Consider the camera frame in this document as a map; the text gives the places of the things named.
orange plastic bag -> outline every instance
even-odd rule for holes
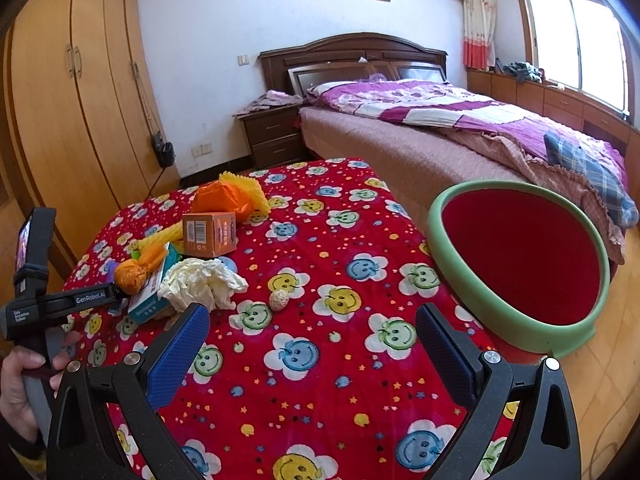
[[[192,213],[236,213],[236,221],[244,222],[254,210],[251,199],[238,186],[219,180],[199,188],[191,203]]]
[[[130,296],[139,293],[146,282],[146,277],[158,268],[168,253],[163,244],[149,245],[139,260],[126,260],[116,267],[114,272],[116,285]]]

cardboard box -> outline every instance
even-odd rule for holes
[[[160,287],[160,283],[166,272],[180,260],[180,254],[178,254],[178,251],[175,250],[172,244],[167,243],[164,248],[169,251],[169,254],[165,256],[164,261],[154,273],[149,276],[142,290],[135,296],[132,296],[129,301],[128,315],[138,324],[142,324],[151,319],[158,312],[170,305],[169,300],[158,298],[158,287]]]
[[[186,213],[182,217],[184,253],[215,258],[236,250],[236,213]]]

plaid cloth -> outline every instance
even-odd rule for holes
[[[562,166],[586,177],[602,199],[613,223],[622,229],[631,229],[640,220],[636,204],[618,178],[580,146],[553,132],[545,134],[548,163]]]

wooden wardrobe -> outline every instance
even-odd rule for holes
[[[52,262],[66,277],[121,209],[175,189],[137,0],[29,0],[4,38],[0,154],[25,214],[58,210]]]

window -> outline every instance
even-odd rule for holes
[[[520,0],[520,6],[527,60],[547,79],[628,114],[625,45],[609,7],[597,0]]]

